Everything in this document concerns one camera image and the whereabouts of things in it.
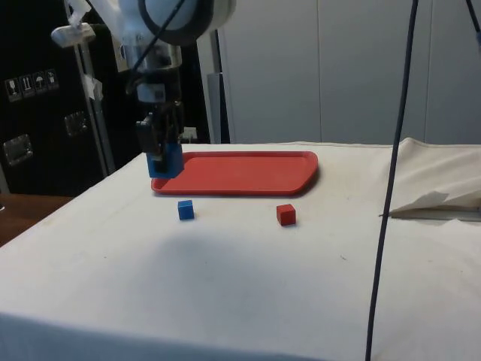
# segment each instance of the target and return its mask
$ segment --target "white wall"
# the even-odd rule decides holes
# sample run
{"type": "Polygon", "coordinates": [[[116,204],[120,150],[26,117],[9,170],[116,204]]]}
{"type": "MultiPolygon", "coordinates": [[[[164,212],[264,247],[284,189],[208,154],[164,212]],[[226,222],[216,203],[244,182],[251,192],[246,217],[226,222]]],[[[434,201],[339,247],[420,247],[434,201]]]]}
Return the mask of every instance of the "white wall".
{"type": "Polygon", "coordinates": [[[231,140],[321,140],[317,0],[239,0],[219,31],[231,140]]]}
{"type": "MultiPolygon", "coordinates": [[[[481,0],[473,0],[481,21],[481,0]]],[[[409,0],[239,0],[219,31],[234,142],[389,144],[409,0]]],[[[481,53],[464,0],[420,0],[404,136],[481,143],[481,53]]]]}

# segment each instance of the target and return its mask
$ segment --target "metal pole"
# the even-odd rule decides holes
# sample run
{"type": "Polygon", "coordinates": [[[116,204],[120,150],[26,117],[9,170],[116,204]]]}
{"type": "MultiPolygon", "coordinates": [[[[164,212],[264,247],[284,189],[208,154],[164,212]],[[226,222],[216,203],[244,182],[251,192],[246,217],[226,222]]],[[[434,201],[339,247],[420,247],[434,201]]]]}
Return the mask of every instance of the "metal pole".
{"type": "MultiPolygon", "coordinates": [[[[71,9],[66,0],[64,0],[64,6],[67,17],[69,17],[71,15],[71,9]]],[[[102,111],[101,100],[95,97],[95,99],[93,99],[92,108],[89,93],[86,89],[85,75],[89,75],[92,79],[95,78],[92,66],[92,59],[90,58],[89,46],[86,43],[82,43],[80,46],[76,45],[74,46],[74,52],[75,59],[77,61],[77,67],[79,70],[80,81],[82,81],[83,94],[85,95],[87,111],[89,112],[90,123],[92,125],[95,145],[98,151],[98,158],[102,168],[102,174],[104,175],[104,177],[107,177],[109,174],[115,172],[115,163],[113,162],[112,148],[110,147],[110,141],[108,138],[107,127],[105,125],[105,118],[102,111]]]]}

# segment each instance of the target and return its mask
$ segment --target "white fabric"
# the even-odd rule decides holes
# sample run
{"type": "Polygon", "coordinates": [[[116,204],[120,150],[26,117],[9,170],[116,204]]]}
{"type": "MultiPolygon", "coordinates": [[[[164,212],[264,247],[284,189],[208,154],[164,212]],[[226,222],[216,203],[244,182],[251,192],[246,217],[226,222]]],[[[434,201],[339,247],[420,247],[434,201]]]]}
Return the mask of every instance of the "white fabric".
{"type": "MultiPolygon", "coordinates": [[[[188,197],[180,222],[138,157],[0,248],[2,361],[364,358],[391,150],[185,150],[312,150],[321,175],[293,199],[188,197]]],[[[374,359],[480,360],[479,275],[477,224],[391,220],[374,359]]]]}
{"type": "Polygon", "coordinates": [[[407,139],[399,149],[392,211],[481,206],[481,147],[407,139]]]}

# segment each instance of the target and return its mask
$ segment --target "red cube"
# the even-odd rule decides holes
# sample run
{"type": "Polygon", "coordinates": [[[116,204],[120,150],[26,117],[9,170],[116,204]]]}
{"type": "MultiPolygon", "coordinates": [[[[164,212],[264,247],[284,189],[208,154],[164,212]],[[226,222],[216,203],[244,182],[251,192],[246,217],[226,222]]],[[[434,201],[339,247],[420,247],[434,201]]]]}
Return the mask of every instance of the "red cube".
{"type": "Polygon", "coordinates": [[[278,205],[277,220],[279,220],[281,226],[295,224],[295,208],[292,205],[278,205]]]}

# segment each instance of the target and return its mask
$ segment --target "black cable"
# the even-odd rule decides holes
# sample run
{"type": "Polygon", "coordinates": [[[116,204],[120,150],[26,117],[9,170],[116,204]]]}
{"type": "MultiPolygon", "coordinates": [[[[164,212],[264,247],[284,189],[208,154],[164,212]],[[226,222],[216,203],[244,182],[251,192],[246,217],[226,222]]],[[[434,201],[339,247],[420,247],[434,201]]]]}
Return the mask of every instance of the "black cable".
{"type": "Polygon", "coordinates": [[[476,30],[476,33],[478,33],[479,30],[479,23],[478,23],[478,18],[476,16],[476,12],[474,11],[473,8],[473,3],[471,0],[466,0],[466,5],[467,9],[469,10],[469,14],[471,15],[471,20],[473,20],[473,25],[474,25],[474,30],[476,30]]]}
{"type": "MultiPolygon", "coordinates": [[[[141,2],[145,0],[138,0],[139,7],[141,6],[141,2]]],[[[182,7],[183,3],[186,0],[179,0],[177,5],[175,5],[175,8],[172,10],[168,18],[165,20],[165,22],[162,24],[162,26],[159,27],[158,32],[154,35],[153,39],[150,41],[150,43],[147,45],[145,48],[144,52],[142,53],[141,57],[138,58],[137,62],[134,64],[132,67],[132,75],[127,81],[127,86],[126,86],[126,92],[127,94],[132,93],[133,91],[133,86],[132,84],[136,81],[137,77],[137,70],[141,66],[142,62],[145,60],[149,52],[153,49],[153,47],[156,45],[156,42],[158,39],[162,36],[162,33],[167,29],[167,27],[170,25],[172,20],[175,18],[177,13],[179,12],[180,8],[182,7]]]]}
{"type": "Polygon", "coordinates": [[[389,168],[388,188],[386,192],[386,200],[384,202],[384,212],[383,212],[383,220],[381,222],[379,244],[377,246],[376,266],[374,267],[374,283],[373,283],[373,292],[371,296],[371,306],[369,308],[368,340],[366,343],[365,361],[371,361],[374,317],[376,315],[377,291],[379,289],[381,265],[383,263],[384,240],[386,238],[386,228],[387,228],[388,219],[389,219],[389,209],[391,207],[392,190],[394,188],[394,179],[396,175],[396,164],[398,162],[399,143],[401,141],[401,132],[403,129],[403,122],[404,122],[404,111],[406,109],[407,89],[409,87],[409,75],[410,75],[410,69],[411,69],[411,54],[413,52],[414,26],[416,24],[418,2],[419,0],[413,0],[413,5],[411,7],[411,16],[409,20],[409,29],[407,32],[406,59],[404,60],[403,89],[401,93],[401,103],[399,105],[398,123],[396,125],[394,144],[392,145],[391,166],[389,168]]]}

